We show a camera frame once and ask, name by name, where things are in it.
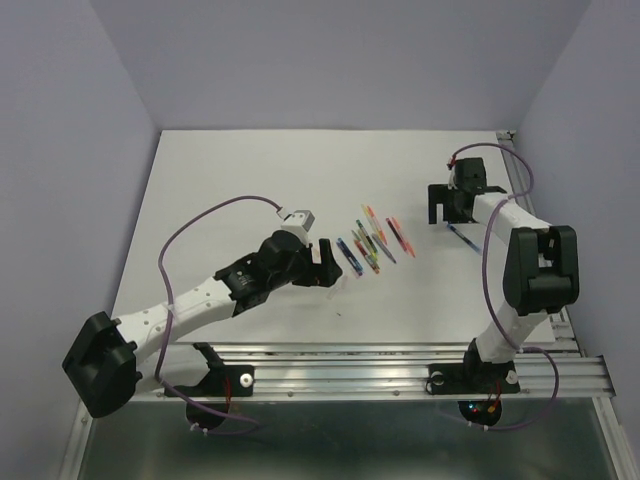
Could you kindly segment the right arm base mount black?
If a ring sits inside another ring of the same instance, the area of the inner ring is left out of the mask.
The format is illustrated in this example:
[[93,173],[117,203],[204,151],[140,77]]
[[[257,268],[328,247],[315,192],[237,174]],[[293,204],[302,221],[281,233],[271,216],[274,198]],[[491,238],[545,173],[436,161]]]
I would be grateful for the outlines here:
[[501,418],[502,396],[521,391],[513,361],[484,362],[472,343],[459,363],[432,363],[427,366],[425,390],[433,396],[478,396],[459,400],[462,417],[472,424],[494,427]]

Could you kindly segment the purple tinted pen cap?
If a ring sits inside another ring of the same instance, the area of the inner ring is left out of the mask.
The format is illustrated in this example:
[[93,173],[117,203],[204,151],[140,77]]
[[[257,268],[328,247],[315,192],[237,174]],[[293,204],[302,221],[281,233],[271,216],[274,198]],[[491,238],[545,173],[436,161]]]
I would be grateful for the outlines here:
[[327,299],[331,300],[334,298],[334,296],[337,294],[337,292],[339,291],[339,288],[337,286],[334,286],[332,289],[330,289],[330,291],[327,294]]

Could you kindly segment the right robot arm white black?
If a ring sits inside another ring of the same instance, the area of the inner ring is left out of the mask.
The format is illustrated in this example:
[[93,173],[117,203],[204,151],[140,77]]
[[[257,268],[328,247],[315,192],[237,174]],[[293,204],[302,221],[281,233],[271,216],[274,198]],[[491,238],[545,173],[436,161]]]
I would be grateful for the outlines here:
[[491,307],[490,325],[469,344],[459,366],[440,367],[445,387],[484,392],[496,385],[514,389],[513,360],[545,319],[579,296],[577,234],[533,216],[499,186],[487,182],[481,158],[452,159],[445,184],[428,187],[430,223],[476,223],[484,239],[506,247],[503,303]]

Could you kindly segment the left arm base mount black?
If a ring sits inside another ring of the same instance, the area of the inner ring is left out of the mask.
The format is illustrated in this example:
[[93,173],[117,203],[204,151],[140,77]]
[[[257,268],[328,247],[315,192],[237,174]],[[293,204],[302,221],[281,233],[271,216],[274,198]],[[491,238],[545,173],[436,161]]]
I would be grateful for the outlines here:
[[259,429],[256,420],[231,413],[231,401],[253,395],[255,368],[250,364],[226,364],[205,342],[192,345],[205,360],[207,371],[193,385],[163,385],[164,395],[186,403],[190,429],[204,436],[235,436]]

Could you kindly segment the blue green pen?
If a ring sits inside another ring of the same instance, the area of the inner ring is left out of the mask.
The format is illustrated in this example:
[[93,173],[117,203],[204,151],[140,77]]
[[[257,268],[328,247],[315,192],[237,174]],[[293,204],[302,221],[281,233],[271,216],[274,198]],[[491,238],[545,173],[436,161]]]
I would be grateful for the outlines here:
[[363,267],[359,263],[358,259],[354,256],[354,254],[351,252],[351,250],[347,247],[346,243],[344,242],[344,240],[342,238],[338,237],[337,240],[336,240],[336,243],[337,243],[340,251],[342,252],[342,254],[345,256],[345,258],[349,262],[351,268],[356,273],[356,275],[358,277],[361,277],[363,275]]

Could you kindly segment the grey purple marker pen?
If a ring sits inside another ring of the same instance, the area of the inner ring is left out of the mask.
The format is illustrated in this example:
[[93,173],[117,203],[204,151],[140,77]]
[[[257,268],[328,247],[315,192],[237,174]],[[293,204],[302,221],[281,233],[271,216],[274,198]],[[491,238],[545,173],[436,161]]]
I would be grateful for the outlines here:
[[371,238],[372,240],[376,243],[376,245],[379,247],[379,249],[384,253],[384,255],[394,264],[397,263],[396,258],[394,257],[394,255],[391,253],[391,251],[389,250],[389,248],[386,246],[386,244],[382,241],[382,239],[380,238],[380,236],[377,233],[372,233],[371,234]]

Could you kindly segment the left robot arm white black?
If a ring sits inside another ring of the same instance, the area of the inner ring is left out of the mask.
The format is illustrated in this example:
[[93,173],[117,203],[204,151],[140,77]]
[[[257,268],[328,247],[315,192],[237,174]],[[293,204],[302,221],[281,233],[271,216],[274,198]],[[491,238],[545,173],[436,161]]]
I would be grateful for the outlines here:
[[231,319],[263,303],[288,284],[329,288],[343,274],[328,239],[319,241],[320,260],[311,247],[277,230],[259,249],[217,271],[202,284],[167,302],[112,319],[98,312],[82,325],[62,368],[94,418],[126,405],[152,376],[142,369],[170,342],[209,324]]

